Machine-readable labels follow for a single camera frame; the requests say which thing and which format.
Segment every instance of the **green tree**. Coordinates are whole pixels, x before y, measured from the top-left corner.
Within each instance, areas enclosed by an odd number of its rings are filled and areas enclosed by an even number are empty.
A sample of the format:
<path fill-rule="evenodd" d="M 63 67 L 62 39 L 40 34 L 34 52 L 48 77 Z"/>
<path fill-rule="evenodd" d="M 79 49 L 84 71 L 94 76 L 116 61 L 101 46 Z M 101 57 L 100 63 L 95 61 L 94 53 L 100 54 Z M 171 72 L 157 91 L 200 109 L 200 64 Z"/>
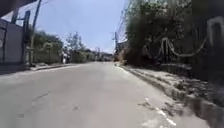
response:
<path fill-rule="evenodd" d="M 59 63 L 63 42 L 56 35 L 37 31 L 34 39 L 34 61 L 36 63 Z"/>

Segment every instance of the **blue sky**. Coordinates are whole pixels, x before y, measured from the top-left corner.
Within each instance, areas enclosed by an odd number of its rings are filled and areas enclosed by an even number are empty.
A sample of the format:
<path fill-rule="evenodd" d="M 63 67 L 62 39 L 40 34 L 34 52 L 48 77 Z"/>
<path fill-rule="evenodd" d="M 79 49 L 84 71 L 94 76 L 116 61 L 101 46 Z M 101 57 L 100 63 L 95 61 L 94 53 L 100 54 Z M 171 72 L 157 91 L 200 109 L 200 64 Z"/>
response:
<path fill-rule="evenodd" d="M 83 43 L 90 49 L 100 47 L 102 51 L 112 52 L 113 32 L 116 31 L 126 0 L 50 0 L 41 7 L 37 29 L 58 35 L 63 41 L 69 33 L 76 31 Z M 23 7 L 34 11 L 36 3 Z"/>

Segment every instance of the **concrete curb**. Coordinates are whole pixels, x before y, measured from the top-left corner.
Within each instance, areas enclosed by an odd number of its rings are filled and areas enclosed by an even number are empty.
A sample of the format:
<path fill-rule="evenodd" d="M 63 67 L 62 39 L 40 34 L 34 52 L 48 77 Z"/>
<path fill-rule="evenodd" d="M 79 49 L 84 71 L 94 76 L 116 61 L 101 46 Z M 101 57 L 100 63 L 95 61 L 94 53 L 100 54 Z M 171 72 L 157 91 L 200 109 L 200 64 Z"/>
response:
<path fill-rule="evenodd" d="M 34 68 L 34 69 L 31 69 L 31 70 L 32 71 L 40 71 L 40 70 L 47 70 L 47 69 L 54 69 L 54 68 L 62 68 L 62 67 L 67 67 L 67 66 L 71 66 L 71 65 L 54 65 L 54 66 Z"/>
<path fill-rule="evenodd" d="M 219 107 L 204 99 L 197 98 L 193 95 L 187 95 L 185 92 L 180 91 L 170 85 L 158 82 L 155 78 L 150 78 L 143 73 L 135 70 L 131 70 L 128 67 L 120 66 L 124 70 L 132 73 L 145 82 L 153 85 L 154 87 L 163 91 L 167 96 L 174 100 L 179 100 L 189 107 L 196 116 L 204 119 L 210 125 L 211 128 L 224 128 L 224 108 Z"/>

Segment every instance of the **street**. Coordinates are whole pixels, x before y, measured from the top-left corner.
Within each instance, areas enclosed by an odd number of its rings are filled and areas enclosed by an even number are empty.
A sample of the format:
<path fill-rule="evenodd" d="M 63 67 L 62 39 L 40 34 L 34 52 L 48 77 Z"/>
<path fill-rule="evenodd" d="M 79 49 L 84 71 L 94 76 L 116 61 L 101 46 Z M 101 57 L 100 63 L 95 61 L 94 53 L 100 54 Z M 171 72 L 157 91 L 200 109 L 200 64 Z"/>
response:
<path fill-rule="evenodd" d="M 110 62 L 0 76 L 1 128 L 209 128 L 181 106 Z"/>

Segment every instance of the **road marking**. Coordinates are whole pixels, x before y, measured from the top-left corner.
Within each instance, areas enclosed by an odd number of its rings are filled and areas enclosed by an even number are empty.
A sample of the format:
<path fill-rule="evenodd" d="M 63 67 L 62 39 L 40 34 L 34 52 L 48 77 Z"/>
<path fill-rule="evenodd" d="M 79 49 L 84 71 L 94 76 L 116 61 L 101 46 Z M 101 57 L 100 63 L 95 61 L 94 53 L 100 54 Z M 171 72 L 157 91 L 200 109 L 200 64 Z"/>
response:
<path fill-rule="evenodd" d="M 156 108 L 156 111 L 157 111 L 158 114 L 162 115 L 170 125 L 177 126 L 177 124 L 173 120 L 169 119 L 166 116 L 166 113 L 164 113 L 161 109 Z"/>

